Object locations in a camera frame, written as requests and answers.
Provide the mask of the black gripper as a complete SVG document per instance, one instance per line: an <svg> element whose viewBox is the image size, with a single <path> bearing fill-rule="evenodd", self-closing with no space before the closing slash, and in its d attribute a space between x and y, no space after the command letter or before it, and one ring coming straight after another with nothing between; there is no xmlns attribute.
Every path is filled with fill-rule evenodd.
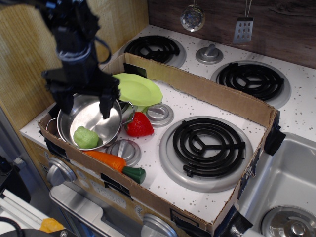
<svg viewBox="0 0 316 237"><path fill-rule="evenodd" d="M62 68L46 70L41 75L57 105L68 115L76 93L99 96L103 119L109 118L111 108L119 98L119 81L100 70L96 53L82 58L65 58Z"/></svg>

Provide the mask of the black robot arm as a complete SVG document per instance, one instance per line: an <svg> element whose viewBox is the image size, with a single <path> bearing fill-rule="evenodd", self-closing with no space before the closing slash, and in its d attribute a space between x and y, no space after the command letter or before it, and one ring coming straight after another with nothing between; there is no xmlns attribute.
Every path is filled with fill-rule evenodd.
<svg viewBox="0 0 316 237"><path fill-rule="evenodd" d="M46 88L66 114L73 108L75 94L99 97L100 112L107 119L119 98L119 81L99 68L98 17L85 0L39 0L35 6L55 38L56 56L62 62L60 69L42 73Z"/></svg>

